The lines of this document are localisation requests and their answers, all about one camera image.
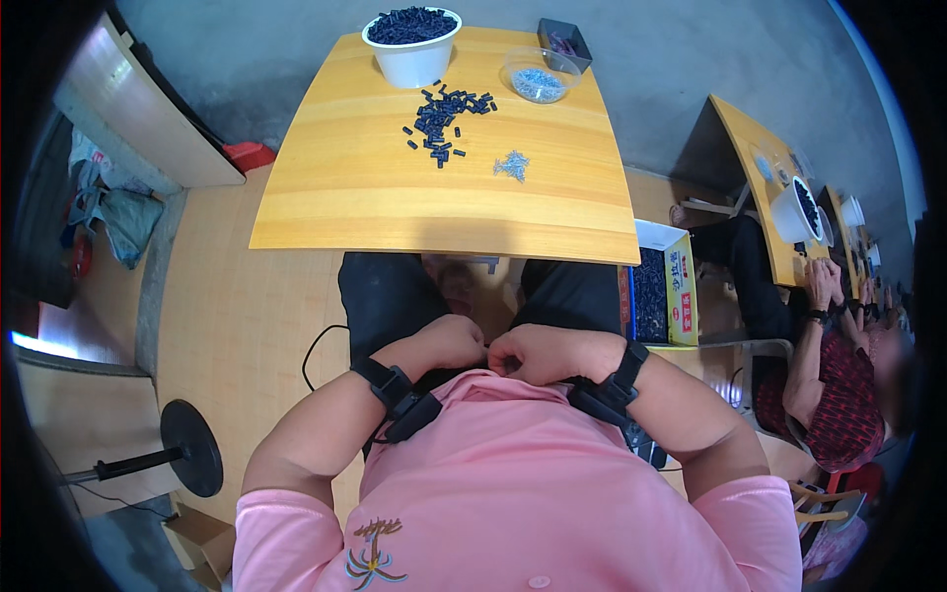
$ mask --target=plastic bag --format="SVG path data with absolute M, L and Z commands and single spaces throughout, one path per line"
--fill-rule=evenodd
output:
M 92 222 L 96 218 L 102 220 L 112 255 L 125 268 L 135 269 L 164 209 L 164 204 L 148 195 L 88 187 L 76 194 L 68 223 L 82 223 L 95 236 Z
M 69 152 L 69 170 L 72 170 L 76 163 L 83 160 L 86 162 L 83 164 L 79 176 L 78 189 L 92 186 L 96 181 L 96 177 L 101 177 L 102 182 L 111 189 L 127 189 L 144 195 L 152 192 L 152 188 L 132 176 L 130 172 L 109 158 L 105 152 L 99 150 L 98 146 L 93 144 L 82 132 L 73 128 L 72 150 Z

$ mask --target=red patterned shirt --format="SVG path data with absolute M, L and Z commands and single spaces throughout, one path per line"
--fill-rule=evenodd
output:
M 759 426 L 787 438 L 782 391 L 786 367 L 771 372 L 759 386 L 755 402 Z M 853 471 L 869 462 L 884 442 L 884 420 L 875 404 L 874 367 L 864 350 L 851 345 L 836 331 L 822 338 L 819 380 L 825 384 L 809 431 L 802 442 L 815 461 L 829 473 Z

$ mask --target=black round weight plate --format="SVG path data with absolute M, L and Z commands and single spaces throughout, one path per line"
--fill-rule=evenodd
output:
M 192 493 L 210 497 L 223 486 L 223 463 L 217 441 L 201 412 L 176 399 L 161 411 L 161 441 L 165 448 L 180 446 L 184 458 L 171 462 L 181 483 Z

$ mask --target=button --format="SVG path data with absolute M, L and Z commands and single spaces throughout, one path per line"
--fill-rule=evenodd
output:
M 529 578 L 529 587 L 533 589 L 545 588 L 551 583 L 552 580 L 548 576 L 536 576 L 535 578 Z

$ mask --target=cardboard box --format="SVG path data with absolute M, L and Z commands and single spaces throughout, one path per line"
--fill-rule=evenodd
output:
M 220 592 L 233 564 L 237 531 L 203 512 L 176 506 L 179 514 L 161 524 L 174 554 L 195 582 Z
M 672 346 L 697 347 L 697 281 L 690 234 L 682 229 L 644 220 L 635 220 L 638 246 L 664 252 L 664 273 L 668 293 L 668 341 Z M 630 317 L 634 322 L 634 282 L 628 273 Z M 622 313 L 625 298 L 622 297 Z

